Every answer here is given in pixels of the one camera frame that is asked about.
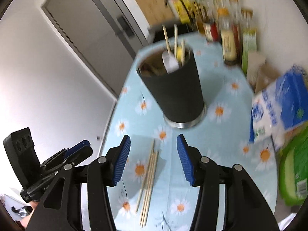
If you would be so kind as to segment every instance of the door frame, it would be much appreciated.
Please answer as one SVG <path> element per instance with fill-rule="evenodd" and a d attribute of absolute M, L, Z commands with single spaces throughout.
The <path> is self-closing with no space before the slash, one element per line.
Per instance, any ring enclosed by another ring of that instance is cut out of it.
<path fill-rule="evenodd" d="M 91 65 L 91 63 L 82 55 L 82 53 L 78 50 L 78 48 L 75 46 L 75 44 L 70 40 L 68 35 L 64 32 L 64 30 L 61 28 L 61 26 L 57 23 L 55 18 L 52 16 L 52 14 L 48 11 L 47 5 L 50 0 L 46 0 L 42 5 L 41 9 L 45 13 L 45 15 L 48 17 L 50 22 L 55 26 L 56 30 L 60 33 L 60 35 L 64 38 L 64 40 L 68 43 L 68 45 L 72 48 L 72 50 L 78 55 L 78 57 L 84 62 L 84 64 L 90 69 L 90 71 L 99 79 L 99 81 L 111 92 L 111 94 L 118 99 L 120 95 L 118 95 L 107 83 L 106 81 L 101 77 L 101 75 L 95 70 L 95 68 Z M 101 14 L 104 16 L 104 18 L 107 20 L 107 22 L 110 24 L 111 28 L 115 32 L 115 35 L 119 38 L 119 40 L 122 42 L 124 47 L 127 49 L 128 53 L 132 57 L 132 59 L 135 58 L 136 53 L 129 44 L 128 40 L 125 38 L 123 34 L 119 34 L 122 29 L 118 27 L 118 25 L 115 23 L 114 19 L 110 15 L 110 13 L 107 11 L 101 0 L 92 0 L 94 4 L 97 6 L 97 8 L 100 10 Z M 123 0 L 114 0 L 114 2 L 117 4 L 119 9 L 121 10 L 124 17 L 127 19 L 128 23 L 130 24 L 132 30 L 134 31 L 136 37 L 140 41 L 141 45 L 143 47 L 148 45 L 148 41 L 146 40 L 145 36 L 143 35 L 140 27 L 138 26 L 136 20 L 133 18 L 132 14 L 130 13 L 129 9 L 123 2 Z"/>

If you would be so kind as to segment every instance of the silver screw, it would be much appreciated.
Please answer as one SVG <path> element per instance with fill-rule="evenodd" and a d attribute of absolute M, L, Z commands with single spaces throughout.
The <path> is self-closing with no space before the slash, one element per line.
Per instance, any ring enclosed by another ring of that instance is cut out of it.
<path fill-rule="evenodd" d="M 65 164 L 64 169 L 70 170 L 72 167 L 73 167 L 73 165 L 69 163 L 69 164 Z"/>
<path fill-rule="evenodd" d="M 107 161 L 107 159 L 106 159 L 106 157 L 99 157 L 99 158 L 97 159 L 97 161 L 98 161 L 98 163 L 104 163 L 104 162 Z"/>
<path fill-rule="evenodd" d="M 201 157 L 200 161 L 202 163 L 208 163 L 210 161 L 210 159 L 208 157 Z"/>
<path fill-rule="evenodd" d="M 235 170 L 237 170 L 237 171 L 241 171 L 241 170 L 243 169 L 243 167 L 242 167 L 240 164 L 236 164 L 236 165 L 234 166 L 234 168 L 235 168 Z"/>

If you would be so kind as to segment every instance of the wooden cutting board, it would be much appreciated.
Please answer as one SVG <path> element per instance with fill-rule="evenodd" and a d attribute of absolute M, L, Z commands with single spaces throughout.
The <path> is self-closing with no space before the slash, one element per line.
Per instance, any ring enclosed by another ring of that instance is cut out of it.
<path fill-rule="evenodd" d="M 135 0 L 150 26 L 161 24 L 175 18 L 170 6 L 165 7 L 165 0 Z"/>

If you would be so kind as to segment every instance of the door handle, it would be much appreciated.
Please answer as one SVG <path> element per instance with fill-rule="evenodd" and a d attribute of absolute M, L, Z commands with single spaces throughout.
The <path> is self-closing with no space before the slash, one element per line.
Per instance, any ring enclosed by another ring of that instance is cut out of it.
<path fill-rule="evenodd" d="M 117 18 L 119 24 L 121 25 L 122 29 L 120 32 L 116 33 L 116 35 L 122 34 L 123 32 L 126 33 L 126 35 L 131 38 L 135 35 L 135 33 L 133 32 L 133 30 L 131 29 L 130 25 L 128 24 L 128 22 L 126 21 L 124 16 L 120 16 Z"/>

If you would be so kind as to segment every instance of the black cup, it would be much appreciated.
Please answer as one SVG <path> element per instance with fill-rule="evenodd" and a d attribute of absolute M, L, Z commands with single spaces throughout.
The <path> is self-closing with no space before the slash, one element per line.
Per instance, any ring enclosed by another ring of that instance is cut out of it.
<path fill-rule="evenodd" d="M 206 113 L 193 50 L 185 50 L 185 64 L 172 73 L 167 74 L 164 68 L 162 53 L 165 49 L 152 52 L 137 69 L 163 111 L 165 121 L 178 128 L 196 125 Z M 156 74 L 144 71 L 144 66 L 153 67 Z"/>

